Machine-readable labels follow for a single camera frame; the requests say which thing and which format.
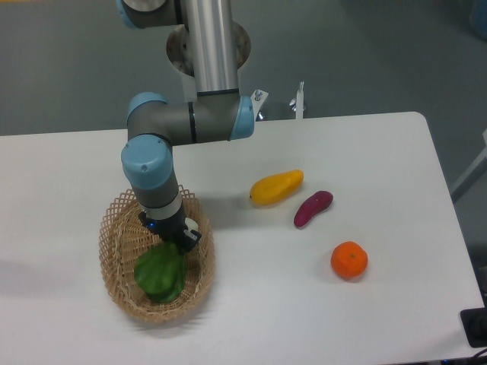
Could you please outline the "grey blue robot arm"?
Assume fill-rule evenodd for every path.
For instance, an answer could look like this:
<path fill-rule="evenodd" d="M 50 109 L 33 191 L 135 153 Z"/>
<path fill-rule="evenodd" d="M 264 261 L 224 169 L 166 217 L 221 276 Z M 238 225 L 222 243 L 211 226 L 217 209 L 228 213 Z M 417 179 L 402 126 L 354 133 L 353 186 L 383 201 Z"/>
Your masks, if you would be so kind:
<path fill-rule="evenodd" d="M 189 32 L 196 81 L 194 101 L 169 104 L 160 94 L 132 98 L 123 172 L 141 207 L 142 225 L 190 252 L 201 234 L 186 225 L 183 198 L 173 166 L 173 147 L 232 141 L 254 132 L 251 99 L 240 94 L 234 22 L 229 1 L 118 1 L 129 27 L 182 25 Z"/>

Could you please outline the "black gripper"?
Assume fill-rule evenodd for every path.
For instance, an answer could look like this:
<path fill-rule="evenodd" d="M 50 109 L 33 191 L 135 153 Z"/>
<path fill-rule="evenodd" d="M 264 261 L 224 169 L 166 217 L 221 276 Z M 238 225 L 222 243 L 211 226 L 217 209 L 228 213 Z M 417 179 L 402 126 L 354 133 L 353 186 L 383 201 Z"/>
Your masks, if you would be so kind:
<path fill-rule="evenodd" d="M 144 211 L 138 214 L 138 219 L 143 227 L 160 236 L 164 241 L 174 242 L 181 255 L 191 252 L 199 244 L 202 237 L 198 230 L 187 228 L 185 218 L 186 216 L 183 213 L 175 214 L 163 220 L 149 218 Z"/>

